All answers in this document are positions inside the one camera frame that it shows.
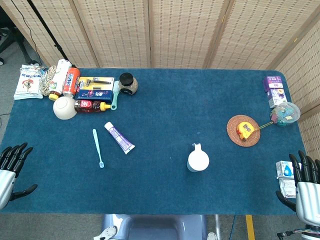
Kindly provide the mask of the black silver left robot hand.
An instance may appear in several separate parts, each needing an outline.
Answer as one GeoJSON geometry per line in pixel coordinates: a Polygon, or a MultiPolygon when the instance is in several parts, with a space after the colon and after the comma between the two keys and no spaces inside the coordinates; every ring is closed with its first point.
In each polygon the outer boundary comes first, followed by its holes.
{"type": "Polygon", "coordinates": [[[18,178],[28,155],[33,147],[26,149],[28,143],[8,146],[0,153],[0,209],[5,208],[9,202],[31,194],[37,187],[33,184],[23,191],[14,192],[16,179],[18,178]]]}

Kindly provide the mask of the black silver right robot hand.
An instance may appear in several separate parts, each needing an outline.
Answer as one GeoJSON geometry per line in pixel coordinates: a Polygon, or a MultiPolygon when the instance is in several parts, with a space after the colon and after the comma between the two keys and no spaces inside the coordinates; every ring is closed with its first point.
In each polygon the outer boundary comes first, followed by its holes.
{"type": "Polygon", "coordinates": [[[293,154],[289,159],[293,166],[296,200],[292,202],[277,190],[278,200],[293,212],[299,220],[309,226],[320,225],[320,161],[313,160],[299,150],[300,161],[293,154]]]}

